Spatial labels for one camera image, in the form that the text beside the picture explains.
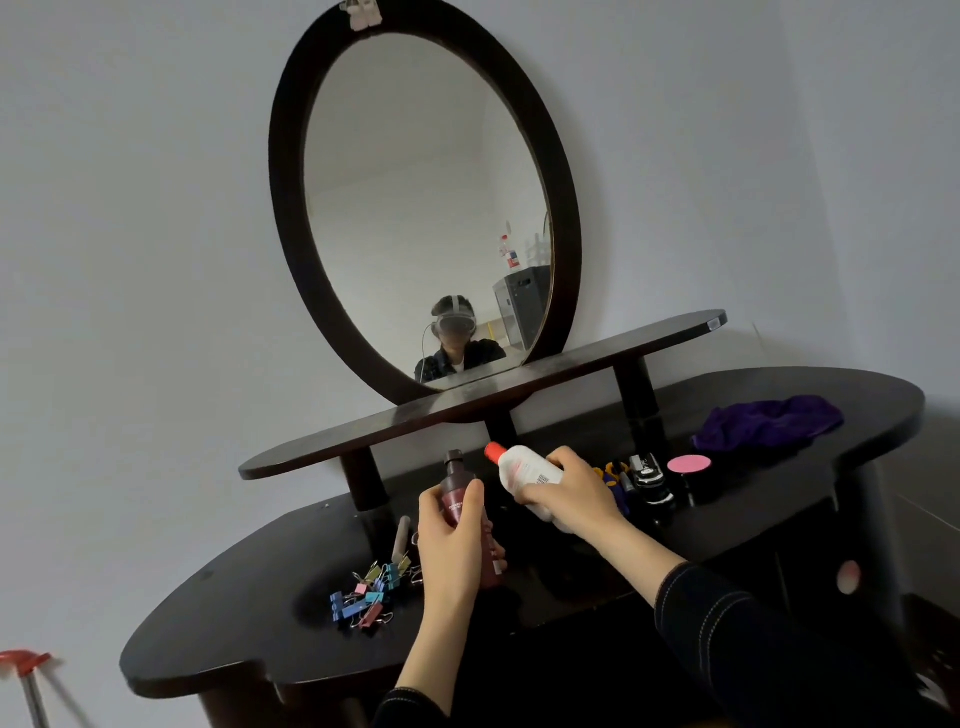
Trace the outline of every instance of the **purple cloth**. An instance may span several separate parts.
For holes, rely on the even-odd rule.
[[[713,452],[783,448],[805,443],[842,424],[843,412],[815,395],[734,404],[710,412],[693,436],[693,447]]]

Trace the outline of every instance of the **jacket sleeve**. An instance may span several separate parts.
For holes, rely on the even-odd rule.
[[[373,728],[435,728],[450,719],[422,692],[396,688],[387,693],[373,717]]]
[[[945,711],[722,577],[681,564],[654,622],[684,668],[744,726],[956,726]]]
[[[434,374],[436,374],[436,367],[434,366],[434,358],[432,356],[427,356],[425,359],[421,359],[417,366],[414,368],[414,379],[421,384],[427,381],[433,381],[436,379]]]
[[[492,339],[485,339],[485,341],[489,342],[489,344],[487,344],[487,351],[485,352],[485,363],[507,358],[507,353],[503,351],[503,347]]]

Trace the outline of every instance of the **dark wooden shelf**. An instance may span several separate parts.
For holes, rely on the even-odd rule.
[[[301,437],[251,458],[240,466],[240,476],[245,480],[256,480],[289,473],[433,425],[493,411],[542,389],[608,369],[617,362],[637,360],[699,338],[726,323],[727,312],[723,310],[674,316],[572,352],[549,356],[510,372]]]

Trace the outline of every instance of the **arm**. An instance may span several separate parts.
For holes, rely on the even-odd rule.
[[[440,512],[440,487],[420,496],[423,621],[410,656],[373,721],[373,728],[445,725],[480,588],[484,487],[474,480],[456,529]],[[494,556],[502,559],[503,549]]]
[[[571,449],[548,459],[561,483],[525,485],[516,499],[549,508],[626,577],[671,651],[739,724],[955,725],[910,686],[633,528]]]
[[[436,379],[436,369],[436,366],[434,366],[434,358],[427,356],[425,359],[421,359],[414,368],[414,379],[421,384],[433,381]]]

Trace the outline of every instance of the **blue binder clip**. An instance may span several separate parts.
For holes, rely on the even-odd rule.
[[[360,599],[360,601],[356,601],[344,609],[344,619],[350,619],[353,615],[358,615],[365,609],[367,609],[367,602]]]
[[[396,564],[387,564],[387,590],[393,591],[398,586],[400,586],[400,569],[396,567]]]
[[[330,610],[333,612],[333,620],[340,621],[344,618],[344,595],[343,592],[336,592],[330,595]]]

